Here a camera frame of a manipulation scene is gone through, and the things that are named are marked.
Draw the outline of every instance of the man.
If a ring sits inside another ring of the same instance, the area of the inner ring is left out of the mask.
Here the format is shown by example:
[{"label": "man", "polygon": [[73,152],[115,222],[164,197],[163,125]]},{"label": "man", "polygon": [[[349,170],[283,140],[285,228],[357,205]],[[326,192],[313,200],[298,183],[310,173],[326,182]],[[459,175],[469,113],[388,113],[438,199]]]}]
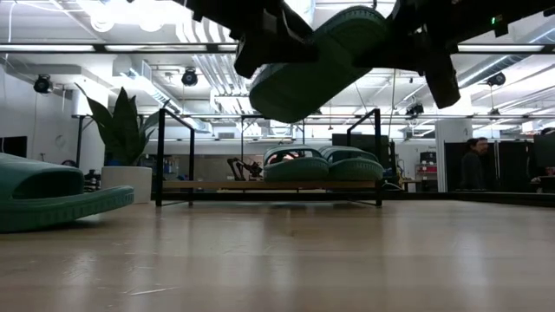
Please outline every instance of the man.
[{"label": "man", "polygon": [[484,169],[480,155],[487,151],[487,139],[470,139],[467,141],[467,153],[462,157],[460,188],[465,190],[483,190],[486,188]]}]

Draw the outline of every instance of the white column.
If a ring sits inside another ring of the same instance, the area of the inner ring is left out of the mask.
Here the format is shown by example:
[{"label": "white column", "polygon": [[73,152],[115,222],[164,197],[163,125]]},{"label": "white column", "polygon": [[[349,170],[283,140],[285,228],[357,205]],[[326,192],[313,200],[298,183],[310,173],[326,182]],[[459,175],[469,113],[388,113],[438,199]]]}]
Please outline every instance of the white column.
[{"label": "white column", "polygon": [[[104,88],[91,87],[91,85],[82,86],[85,92],[87,92],[87,95],[99,103],[108,106],[108,91]],[[73,114],[91,114],[85,94],[79,90],[75,90],[72,96]],[[83,122],[83,126],[87,125],[89,121],[91,121],[91,119],[86,119]],[[104,142],[102,142],[101,136],[98,133],[98,126],[93,121],[82,132],[81,161],[79,168],[85,173],[90,169],[100,171],[104,166],[104,151]]]},{"label": "white column", "polygon": [[[440,114],[472,114],[470,94],[460,91],[460,100],[451,107],[440,110]],[[438,191],[447,191],[447,170],[445,164],[445,143],[466,142],[473,137],[472,120],[437,120],[435,122],[435,144],[437,146]]]}]

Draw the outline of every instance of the ceiling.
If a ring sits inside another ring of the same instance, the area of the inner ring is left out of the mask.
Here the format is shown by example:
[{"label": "ceiling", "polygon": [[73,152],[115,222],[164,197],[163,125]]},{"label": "ceiling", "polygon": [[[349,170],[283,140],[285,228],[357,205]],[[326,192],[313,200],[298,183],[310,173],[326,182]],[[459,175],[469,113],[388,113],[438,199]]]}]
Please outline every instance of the ceiling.
[{"label": "ceiling", "polygon": [[[164,23],[157,31],[145,31],[140,23],[144,18],[135,10],[129,9],[121,3],[114,19],[117,23],[108,31],[98,31],[93,27],[91,19],[97,25],[99,16],[95,13],[95,0],[37,0],[37,1],[2,1],[0,3],[0,41],[2,42],[109,42],[109,43],[139,43],[139,42],[232,42],[225,35],[226,29],[207,21],[195,23],[188,18],[190,12],[172,1],[137,0],[136,2],[150,3],[149,18]],[[394,5],[394,0],[378,1],[377,9],[388,15]],[[369,5],[371,2],[360,2]],[[316,28],[338,11],[356,3],[352,1],[323,1],[316,0],[312,27]],[[510,26],[506,36],[495,38],[493,33],[471,39],[472,43],[528,43],[531,36],[535,36],[542,29],[555,29],[555,17],[544,18],[541,15],[529,16]],[[214,105],[210,104],[212,95],[218,92],[213,80],[234,82],[220,88],[229,88],[232,94],[244,96],[248,92],[249,80],[238,77],[232,71],[234,56],[209,55],[130,55],[134,66],[140,66],[144,61],[153,71],[153,81],[165,93],[183,105],[190,113],[216,113]],[[499,60],[500,56],[493,55],[453,55],[455,69],[460,77],[474,75],[479,69]],[[125,85],[125,79],[114,71],[115,55],[10,55],[10,62],[17,68],[24,68],[30,64],[40,65],[78,65],[87,71],[101,77],[114,88]],[[212,64],[213,73],[209,73],[206,64]],[[555,63],[552,55],[534,55],[503,70],[507,82],[502,88],[490,90],[488,86],[474,84],[467,88],[472,95],[472,110],[474,113],[486,113],[492,106],[508,107],[503,113],[524,114],[533,110],[550,106],[555,107],[555,92],[545,91],[542,96],[531,101],[524,101],[539,90],[552,87],[555,69],[549,70]],[[194,87],[185,87],[180,79],[186,68],[194,67],[199,75],[199,83]],[[144,107],[156,107],[158,103],[151,96],[139,89],[130,91],[138,95],[138,103]],[[248,107],[248,100],[240,100]],[[404,114],[407,105],[419,101],[425,107],[426,114],[441,114],[434,106],[425,79],[417,73],[377,68],[365,75],[353,85],[345,88],[323,107],[324,114],[361,114],[369,107],[379,107],[384,114],[391,114],[391,107],[395,112]],[[232,108],[221,108],[221,113],[233,113]]]}]

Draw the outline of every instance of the air duct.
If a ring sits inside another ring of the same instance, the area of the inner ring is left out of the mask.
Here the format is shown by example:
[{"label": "air duct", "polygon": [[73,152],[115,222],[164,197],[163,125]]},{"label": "air duct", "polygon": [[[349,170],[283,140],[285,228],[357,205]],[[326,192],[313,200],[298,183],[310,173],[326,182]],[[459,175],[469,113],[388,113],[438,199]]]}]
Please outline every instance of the air duct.
[{"label": "air duct", "polygon": [[[544,24],[544,27],[540,27],[526,36],[525,41],[529,43],[554,44],[555,28],[553,28],[552,21],[550,20],[550,22]],[[480,81],[484,81],[500,71],[518,62],[522,62],[530,56],[531,55],[505,55],[502,57],[489,57],[459,77],[459,88],[466,88]]]}]

